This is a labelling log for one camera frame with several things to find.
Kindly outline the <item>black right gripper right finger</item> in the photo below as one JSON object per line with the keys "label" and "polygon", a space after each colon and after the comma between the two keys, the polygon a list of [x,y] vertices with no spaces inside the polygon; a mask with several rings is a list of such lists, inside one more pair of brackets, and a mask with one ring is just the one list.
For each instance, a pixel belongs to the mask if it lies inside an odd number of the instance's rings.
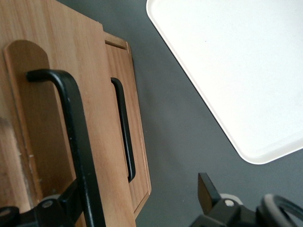
{"label": "black right gripper right finger", "polygon": [[203,214],[192,227],[257,227],[255,212],[244,207],[235,197],[223,197],[207,173],[198,174],[198,200]]}

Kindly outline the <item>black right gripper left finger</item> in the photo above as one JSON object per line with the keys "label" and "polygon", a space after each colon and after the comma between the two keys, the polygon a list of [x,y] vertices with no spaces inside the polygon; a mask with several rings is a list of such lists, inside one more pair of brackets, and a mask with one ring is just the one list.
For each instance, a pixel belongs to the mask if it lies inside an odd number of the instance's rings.
{"label": "black right gripper left finger", "polygon": [[39,227],[74,227],[83,212],[77,182],[60,195],[50,196],[35,208],[35,217]]}

